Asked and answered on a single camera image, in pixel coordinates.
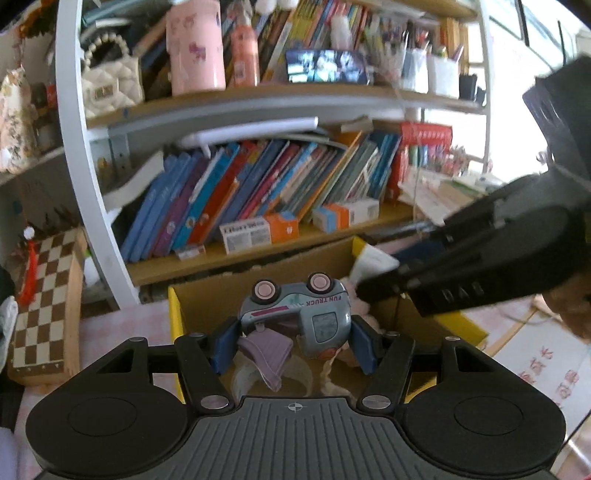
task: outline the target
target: wooden shelf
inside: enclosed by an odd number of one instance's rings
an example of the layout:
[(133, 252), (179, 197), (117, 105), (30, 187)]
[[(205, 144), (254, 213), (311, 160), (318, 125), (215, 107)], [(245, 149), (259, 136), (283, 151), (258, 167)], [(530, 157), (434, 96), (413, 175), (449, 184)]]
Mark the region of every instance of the wooden shelf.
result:
[(204, 270), (255, 260), (267, 255), (325, 244), (377, 227), (408, 221), (412, 217), (413, 209), (408, 205), (389, 205), (385, 203), (381, 205), (381, 211), (377, 220), (355, 225), (346, 230), (324, 233), (313, 225), (300, 225), (300, 236), (282, 244), (252, 248), (228, 255), (224, 250), (223, 244), (215, 243), (206, 247), (206, 253), (204, 255), (199, 255), (189, 260), (181, 261), (175, 255), (169, 255), (164, 258), (153, 258), (135, 264), (128, 264), (127, 269), (134, 285), (149, 285)]
[[(25, 171), (32, 170), (35, 167), (38, 167), (39, 165), (42, 165), (45, 162), (50, 161), (54, 158), (61, 157), (62, 155), (64, 155), (64, 147), (58, 147), (55, 150), (52, 150), (52, 151), (46, 153), (45, 155), (43, 155), (37, 163), (35, 163), (31, 168), (29, 168), (28, 170), (25, 170)], [(25, 171), (23, 171), (19, 174), (16, 174), (16, 175), (14, 175), (12, 173), (0, 173), (0, 185), (4, 185), (5, 183), (8, 183), (9, 181), (11, 181), (13, 178), (17, 177), (18, 175), (25, 173)]]
[[(372, 9), (389, 11), (389, 0), (353, 0), (356, 4), (365, 5)], [(422, 10), (436, 17), (452, 17), (462, 21), (474, 20), (477, 13), (469, 6), (456, 0), (397, 0), (396, 3)]]
[(260, 85), (258, 87), (235, 87), (211, 92), (188, 93), (171, 98), (153, 100), (130, 108), (92, 118), (87, 121), (89, 129), (121, 127), (132, 122), (152, 120), (152, 124), (174, 121), (171, 114), (196, 109), (195, 116), (215, 113), (256, 112), (272, 109), (281, 115), (282, 111), (298, 106), (342, 106), (348, 99), (352, 107), (365, 101), (368, 105), (383, 105), (385, 102), (401, 108), (423, 107), (483, 115), (482, 106), (468, 100), (393, 89), (388, 86), (364, 86), (327, 83), (305, 83), (299, 85)]

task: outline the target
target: phone screen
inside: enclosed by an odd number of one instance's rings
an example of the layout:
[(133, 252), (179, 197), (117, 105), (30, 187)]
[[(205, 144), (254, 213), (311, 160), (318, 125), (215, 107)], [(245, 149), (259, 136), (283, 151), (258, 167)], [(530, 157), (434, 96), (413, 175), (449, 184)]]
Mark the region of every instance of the phone screen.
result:
[(290, 83), (368, 84), (361, 53), (349, 50), (287, 50), (287, 77)]

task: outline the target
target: chessboard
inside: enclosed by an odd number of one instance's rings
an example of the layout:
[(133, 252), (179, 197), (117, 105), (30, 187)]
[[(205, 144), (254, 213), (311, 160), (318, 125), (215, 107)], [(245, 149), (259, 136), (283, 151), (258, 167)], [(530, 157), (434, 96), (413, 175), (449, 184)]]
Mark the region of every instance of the chessboard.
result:
[(79, 322), (86, 237), (82, 228), (38, 244), (35, 296), (19, 308), (9, 377), (22, 385), (67, 381), (80, 371)]

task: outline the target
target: blue gripper pad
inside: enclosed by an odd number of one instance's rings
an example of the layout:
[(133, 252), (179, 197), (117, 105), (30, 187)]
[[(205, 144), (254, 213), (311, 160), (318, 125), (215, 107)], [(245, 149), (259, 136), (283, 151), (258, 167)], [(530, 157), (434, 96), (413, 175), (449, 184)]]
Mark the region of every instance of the blue gripper pad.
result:
[(349, 345), (363, 373), (365, 375), (373, 374), (378, 367), (378, 358), (374, 354), (374, 343), (372, 338), (356, 322), (351, 322)]
[(233, 317), (228, 319), (213, 333), (210, 351), (212, 370), (222, 375), (228, 370), (238, 351), (238, 338), (241, 335), (240, 321)]

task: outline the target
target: handbag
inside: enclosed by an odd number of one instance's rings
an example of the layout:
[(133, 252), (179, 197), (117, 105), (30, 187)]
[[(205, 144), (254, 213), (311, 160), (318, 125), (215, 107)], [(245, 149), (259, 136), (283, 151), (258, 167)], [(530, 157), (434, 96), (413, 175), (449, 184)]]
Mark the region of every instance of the handbag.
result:
[[(122, 58), (90, 68), (98, 47), (115, 43)], [(144, 101), (139, 59), (129, 55), (127, 43), (114, 33), (98, 37), (85, 52), (82, 92), (86, 118), (94, 118)]]

